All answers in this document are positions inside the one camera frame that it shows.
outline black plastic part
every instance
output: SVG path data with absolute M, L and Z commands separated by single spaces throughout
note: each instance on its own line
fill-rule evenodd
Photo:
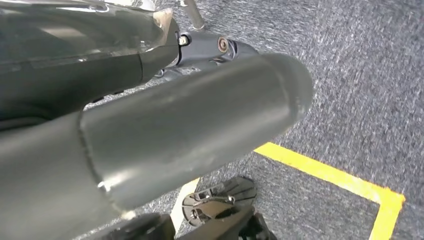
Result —
M 255 184 L 246 178 L 235 177 L 205 190 L 192 193 L 182 201 L 184 218 L 192 226 L 200 226 L 218 213 L 205 212 L 202 204 L 214 201 L 237 206 L 251 206 L 257 195 Z
M 174 240 L 175 228 L 168 214 L 145 214 L 123 224 L 103 236 L 92 236 L 96 240 Z
M 209 62 L 224 55 L 218 48 L 219 34 L 190 31 L 181 34 L 188 38 L 188 44 L 180 47 L 178 67 L 186 67 L 199 62 Z
M 250 219 L 254 216 L 255 208 L 253 206 L 233 206 L 231 204 L 220 203 L 226 205 L 224 211 L 228 212 L 225 217 L 211 219 L 206 224 L 203 224 L 195 230 L 178 238 L 178 240 L 237 240 L 239 239 L 240 231 L 246 227 Z
M 0 3 L 0 131 L 38 125 L 146 83 L 179 54 L 175 20 L 165 44 L 132 52 L 136 39 L 160 34 L 149 11 L 101 1 L 10 2 Z M 111 10 L 90 12 L 91 5 Z M 93 57 L 90 48 L 104 52 Z

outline gray carpet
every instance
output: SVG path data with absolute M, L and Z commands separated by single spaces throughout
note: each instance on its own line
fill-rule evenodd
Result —
M 178 1 L 182 29 L 190 27 Z M 393 239 L 424 239 L 424 3 L 421 0 L 197 0 L 208 31 L 293 55 L 315 80 L 306 118 L 273 140 L 402 193 Z M 279 239 L 368 239 L 378 205 L 252 153 L 199 187 L 247 176 Z M 175 192 L 145 211 L 170 211 Z M 181 232 L 189 227 L 183 225 Z

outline yellow line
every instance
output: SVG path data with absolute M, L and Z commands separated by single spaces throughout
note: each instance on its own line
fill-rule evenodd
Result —
M 390 239 L 395 229 L 399 212 L 402 209 L 402 204 L 405 201 L 403 195 L 392 192 L 388 188 L 385 188 L 381 194 L 385 196 L 383 197 L 384 200 L 380 204 L 380 209 L 375 218 L 374 227 L 369 236 L 370 240 Z
M 344 171 L 271 142 L 258 147 L 254 151 L 380 204 L 380 209 L 369 239 L 388 240 L 392 236 L 396 220 L 405 201 L 405 197 L 402 194 L 393 192 L 389 188 L 364 181 Z

